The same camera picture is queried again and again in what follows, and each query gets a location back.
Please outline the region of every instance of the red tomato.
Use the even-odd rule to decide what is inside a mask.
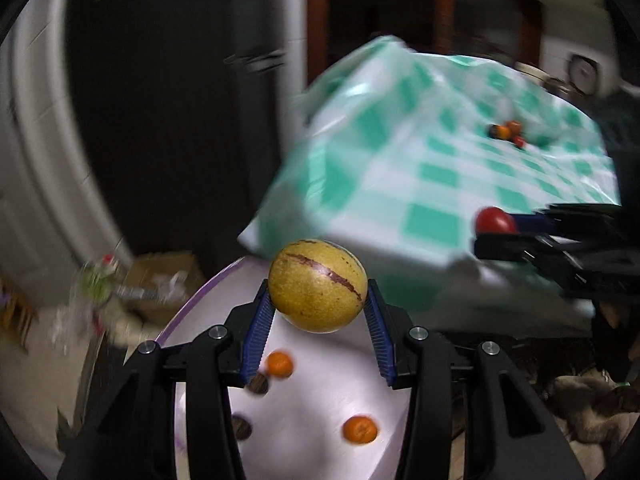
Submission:
[[[511,139],[511,142],[516,145],[516,148],[519,148],[521,150],[524,150],[524,147],[527,144],[526,141],[519,135],[513,137],[513,139]]]
[[[515,233],[516,222],[499,207],[485,207],[476,216],[476,234],[478,233]]]

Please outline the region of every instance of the wooden door frame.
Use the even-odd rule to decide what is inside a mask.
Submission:
[[[306,0],[306,82],[327,68],[329,0]]]
[[[543,5],[539,0],[517,0],[522,14],[518,61],[540,67],[544,31]]]
[[[437,54],[451,54],[455,10],[456,0],[433,0],[433,49]]]

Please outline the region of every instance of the dark round fruit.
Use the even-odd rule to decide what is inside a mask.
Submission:
[[[245,387],[251,393],[265,395],[269,391],[269,378],[265,374],[258,372]]]
[[[513,216],[499,207],[485,207],[476,216],[476,234],[515,233],[518,231]]]
[[[486,131],[486,134],[491,139],[497,139],[498,138],[498,125],[497,124],[492,124],[491,126],[489,126],[489,128]]]
[[[236,440],[247,440],[254,432],[249,421],[240,415],[231,415],[231,426],[234,428]]]

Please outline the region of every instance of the brown stripe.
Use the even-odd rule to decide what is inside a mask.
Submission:
[[[351,282],[349,280],[347,280],[346,278],[343,278],[340,274],[337,274],[336,272],[331,270],[329,267],[325,267],[323,264],[321,264],[319,262],[316,262],[315,260],[312,260],[311,258],[307,258],[303,254],[291,254],[291,253],[285,253],[285,254],[287,256],[291,256],[292,258],[295,258],[297,261],[299,261],[303,265],[306,265],[306,266],[309,266],[309,267],[313,267],[314,270],[317,270],[321,274],[324,274],[332,282],[340,283],[342,286],[345,286],[346,288],[348,288],[351,292],[353,292],[358,297],[359,301],[362,301],[362,296],[354,288],[354,286],[351,285]]]
[[[365,274],[367,273],[367,271],[366,271],[366,270],[364,270],[364,267],[363,267],[363,266],[362,266],[362,264],[360,263],[360,260],[359,260],[359,259],[357,259],[357,258],[354,256],[354,254],[352,254],[352,253],[351,253],[351,251],[350,251],[350,250],[345,249],[345,248],[344,248],[344,247],[342,247],[341,245],[334,244],[333,242],[329,242],[328,240],[326,240],[326,243],[328,243],[329,245],[331,245],[331,246],[335,247],[336,249],[340,249],[343,253],[345,253],[346,255],[348,255],[352,260],[354,260],[354,261],[358,264],[358,266],[360,267],[360,270],[362,270],[362,272],[364,272]],[[348,261],[348,260],[345,260],[344,258],[343,258],[343,260],[345,261],[345,263],[346,263],[348,266],[350,266],[350,267],[351,267],[351,264],[349,263],[349,261]]]

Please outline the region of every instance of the wall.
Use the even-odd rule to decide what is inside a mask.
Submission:
[[[609,15],[596,7],[545,7],[545,35],[540,68],[567,80],[567,63],[581,54],[600,64],[600,90],[605,96],[619,83],[618,58]]]
[[[282,155],[303,136],[302,115],[296,99],[306,88],[306,0],[274,0],[275,27],[280,46],[286,51],[284,66],[278,69],[278,118]]]
[[[0,44],[0,275],[14,280],[34,308],[56,307],[68,300],[78,266],[42,199],[15,125],[12,41],[10,32]]]
[[[29,0],[12,28],[15,107],[28,161],[79,261],[115,252],[130,262],[88,161],[68,95],[66,0]]]

